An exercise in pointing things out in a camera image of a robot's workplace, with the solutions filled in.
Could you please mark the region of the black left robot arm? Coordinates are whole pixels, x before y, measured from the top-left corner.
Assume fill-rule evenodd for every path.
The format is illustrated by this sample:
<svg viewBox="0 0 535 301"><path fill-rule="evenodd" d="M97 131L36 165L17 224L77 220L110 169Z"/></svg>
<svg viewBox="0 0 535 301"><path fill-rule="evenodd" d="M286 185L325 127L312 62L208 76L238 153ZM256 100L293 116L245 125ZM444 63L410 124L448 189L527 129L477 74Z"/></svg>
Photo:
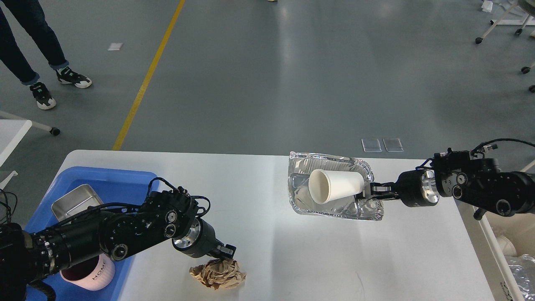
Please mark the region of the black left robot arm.
<svg viewBox="0 0 535 301"><path fill-rule="evenodd" d="M168 239L192 258L233 259L236 247L216 238L203 220L209 207L199 206L199 199L203 197L191 196L181 186L158 192L149 184L143 204L100 204L38 232L2 223L1 298L24 301L27 286L32 286L54 301L54 289L43 281L48 276L102 253L121 261Z"/></svg>

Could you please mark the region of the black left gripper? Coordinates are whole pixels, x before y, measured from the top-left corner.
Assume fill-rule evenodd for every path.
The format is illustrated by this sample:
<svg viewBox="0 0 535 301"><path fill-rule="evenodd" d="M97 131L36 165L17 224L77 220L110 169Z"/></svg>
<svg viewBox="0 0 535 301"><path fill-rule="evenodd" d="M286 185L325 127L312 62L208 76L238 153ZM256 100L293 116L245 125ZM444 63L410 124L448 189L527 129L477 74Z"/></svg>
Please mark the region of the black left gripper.
<svg viewBox="0 0 535 301"><path fill-rule="evenodd" d="M215 235L215 230L206 221L196 218L189 232L182 238L172 239L173 247L192 258L210 256L219 260L233 260L236 247L223 245Z"/></svg>

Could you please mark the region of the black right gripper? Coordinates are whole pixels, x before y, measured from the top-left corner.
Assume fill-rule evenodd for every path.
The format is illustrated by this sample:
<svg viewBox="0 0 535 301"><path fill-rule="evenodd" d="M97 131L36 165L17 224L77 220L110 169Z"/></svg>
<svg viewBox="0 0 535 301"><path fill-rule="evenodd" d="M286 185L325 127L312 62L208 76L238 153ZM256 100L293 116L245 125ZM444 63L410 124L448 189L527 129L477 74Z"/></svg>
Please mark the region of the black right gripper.
<svg viewBox="0 0 535 301"><path fill-rule="evenodd" d="M407 207L431 207L438 204L440 194L432 170L411 170L401 173L395 183L370 183L371 192L357 195L358 201L401 200Z"/></svg>

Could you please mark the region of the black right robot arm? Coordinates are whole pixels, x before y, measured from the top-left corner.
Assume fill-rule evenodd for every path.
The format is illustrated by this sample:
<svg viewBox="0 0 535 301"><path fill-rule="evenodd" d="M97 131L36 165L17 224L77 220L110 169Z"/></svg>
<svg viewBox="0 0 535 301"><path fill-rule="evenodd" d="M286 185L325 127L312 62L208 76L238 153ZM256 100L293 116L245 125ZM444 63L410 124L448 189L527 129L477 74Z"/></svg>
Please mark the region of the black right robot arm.
<svg viewBox="0 0 535 301"><path fill-rule="evenodd" d="M452 197L474 206L476 220L481 220L486 213L500 217L533 214L534 175L522 171L505 173L495 159L487 157L502 141L534 146L516 138L497 138L482 142L472 150L448 148L435 153L415 169L400 173L395 182L366 184L354 199L400 200L407 207L432 207L440 197Z"/></svg>

